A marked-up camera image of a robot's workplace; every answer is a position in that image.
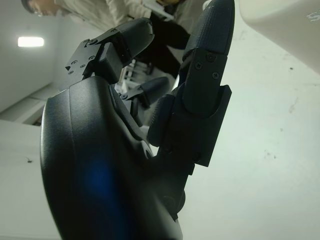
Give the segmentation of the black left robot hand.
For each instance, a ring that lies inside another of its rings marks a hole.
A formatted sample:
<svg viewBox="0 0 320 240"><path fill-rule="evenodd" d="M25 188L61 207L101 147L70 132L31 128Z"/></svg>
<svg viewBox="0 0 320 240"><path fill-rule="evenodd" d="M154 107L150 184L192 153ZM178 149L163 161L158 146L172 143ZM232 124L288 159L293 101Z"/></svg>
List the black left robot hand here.
<svg viewBox="0 0 320 240"><path fill-rule="evenodd" d="M213 0L165 77L119 94L121 71L153 40L140 18L81 42L68 79L44 107L40 163L64 240L181 240L178 214L195 165L207 167L231 98L221 85L235 3Z"/></svg>

